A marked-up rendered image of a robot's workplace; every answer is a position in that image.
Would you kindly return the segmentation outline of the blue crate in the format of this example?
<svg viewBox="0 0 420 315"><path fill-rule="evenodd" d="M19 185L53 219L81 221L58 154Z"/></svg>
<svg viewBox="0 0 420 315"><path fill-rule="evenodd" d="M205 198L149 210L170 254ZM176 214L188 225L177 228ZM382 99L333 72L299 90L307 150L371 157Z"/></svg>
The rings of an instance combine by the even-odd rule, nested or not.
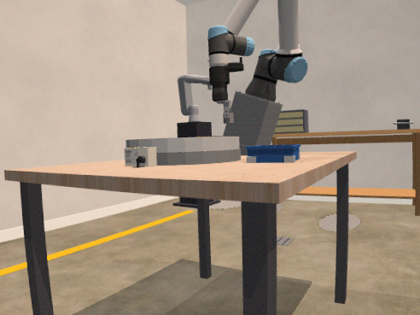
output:
<svg viewBox="0 0 420 315"><path fill-rule="evenodd" d="M300 144L246 147L247 163L290 163L300 159Z"/></svg>

